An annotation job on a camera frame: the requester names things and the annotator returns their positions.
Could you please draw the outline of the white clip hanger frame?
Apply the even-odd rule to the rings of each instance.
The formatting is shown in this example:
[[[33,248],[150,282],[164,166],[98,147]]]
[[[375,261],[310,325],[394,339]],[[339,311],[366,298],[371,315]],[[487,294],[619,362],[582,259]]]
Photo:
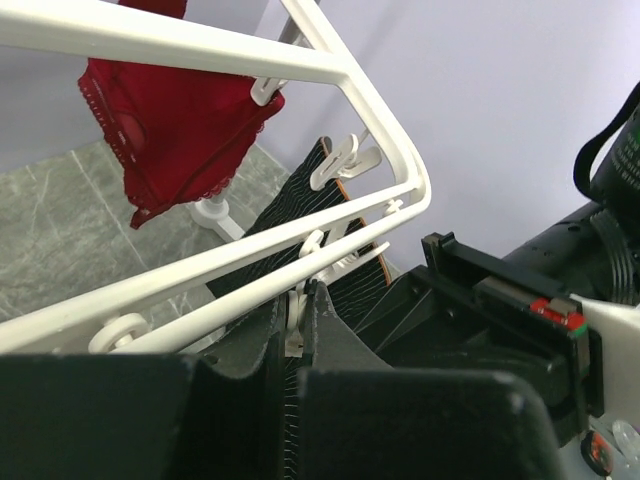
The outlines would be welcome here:
[[[226,243],[179,204],[134,229],[124,170],[101,141],[1,177],[1,350],[5,354],[178,352],[226,333],[259,304],[424,212],[431,184],[420,154],[315,1],[288,1],[296,39],[276,42],[188,22],[163,2],[5,1],[1,42],[57,58],[91,58],[251,77],[264,106],[296,82],[338,88],[383,152],[340,184],[349,201],[317,217]],[[267,120],[265,133],[284,107]],[[223,194],[244,230],[290,174],[256,141]],[[207,283],[285,248],[309,231],[299,260],[216,299]]]

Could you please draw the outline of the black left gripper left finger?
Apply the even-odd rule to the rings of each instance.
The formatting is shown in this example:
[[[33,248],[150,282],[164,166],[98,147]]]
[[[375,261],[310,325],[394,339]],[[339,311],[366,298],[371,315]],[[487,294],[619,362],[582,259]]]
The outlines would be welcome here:
[[[278,479],[285,300],[199,354],[1,359],[5,479]]]

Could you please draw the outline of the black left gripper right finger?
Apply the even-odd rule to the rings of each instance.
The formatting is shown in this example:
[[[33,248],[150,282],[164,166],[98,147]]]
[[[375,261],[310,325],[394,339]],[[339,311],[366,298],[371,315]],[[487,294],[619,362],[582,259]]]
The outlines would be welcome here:
[[[298,373],[302,479],[562,479],[544,403],[495,371],[394,369],[309,290],[312,363]]]

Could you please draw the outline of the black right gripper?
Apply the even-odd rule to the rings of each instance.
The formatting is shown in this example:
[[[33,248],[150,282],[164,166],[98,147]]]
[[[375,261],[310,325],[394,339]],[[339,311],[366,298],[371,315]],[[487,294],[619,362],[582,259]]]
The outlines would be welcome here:
[[[574,294],[639,308],[639,229],[589,203],[496,258],[453,234],[422,241],[355,333],[383,360],[506,371],[543,399],[561,442],[604,414],[603,346]]]

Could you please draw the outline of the black striped underwear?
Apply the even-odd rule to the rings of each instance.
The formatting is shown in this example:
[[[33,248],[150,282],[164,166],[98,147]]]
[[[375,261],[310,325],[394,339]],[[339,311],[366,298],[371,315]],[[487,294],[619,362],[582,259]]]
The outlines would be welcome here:
[[[267,230],[280,229],[308,216],[338,207],[349,201],[338,180],[328,181],[315,191],[310,177],[328,157],[329,137],[320,137],[305,160],[288,177],[280,191],[259,214],[244,234],[249,237]],[[299,251],[307,237],[331,225],[304,221],[307,227],[294,243],[207,283],[216,299],[249,285],[265,275],[299,260]],[[384,260],[375,256],[355,271],[328,285],[337,315],[347,326],[355,326],[382,297],[390,284]],[[287,321],[287,293],[278,294],[225,326],[222,339],[205,350],[207,360],[218,358],[214,367],[230,376],[232,404],[222,410],[220,426],[232,427],[230,453],[222,453],[220,472],[214,479],[279,479],[284,471],[281,449],[284,445],[284,342]]]

